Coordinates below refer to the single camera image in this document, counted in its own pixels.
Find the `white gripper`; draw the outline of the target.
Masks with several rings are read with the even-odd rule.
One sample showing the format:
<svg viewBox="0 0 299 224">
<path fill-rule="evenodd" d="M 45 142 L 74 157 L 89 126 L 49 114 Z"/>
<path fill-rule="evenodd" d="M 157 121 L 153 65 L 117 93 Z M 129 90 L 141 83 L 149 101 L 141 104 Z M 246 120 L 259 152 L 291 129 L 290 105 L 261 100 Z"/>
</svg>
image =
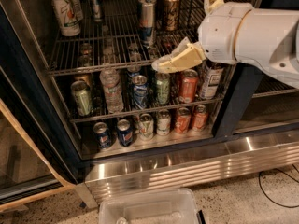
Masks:
<svg viewBox="0 0 299 224">
<path fill-rule="evenodd" d="M 214 63 L 236 64 L 236 33 L 246 14 L 253 10 L 250 3 L 224 3 L 224 0 L 204 0 L 206 17 L 198 28 L 199 42 L 184 37 L 168 55 L 155 60 L 151 67 L 164 74 L 191 69 L 206 58 Z"/>
</svg>

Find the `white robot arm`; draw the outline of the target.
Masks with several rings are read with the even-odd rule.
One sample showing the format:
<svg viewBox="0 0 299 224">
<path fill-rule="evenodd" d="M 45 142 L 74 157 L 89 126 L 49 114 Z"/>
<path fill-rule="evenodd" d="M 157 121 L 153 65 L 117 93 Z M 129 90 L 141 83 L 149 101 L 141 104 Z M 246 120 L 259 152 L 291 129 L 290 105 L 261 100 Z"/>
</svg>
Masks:
<svg viewBox="0 0 299 224">
<path fill-rule="evenodd" d="M 250 3 L 204 0 L 198 41 L 184 38 L 169 55 L 152 63 L 160 73 L 202 64 L 250 64 L 266 75 L 299 88 L 299 12 L 255 8 Z"/>
</svg>

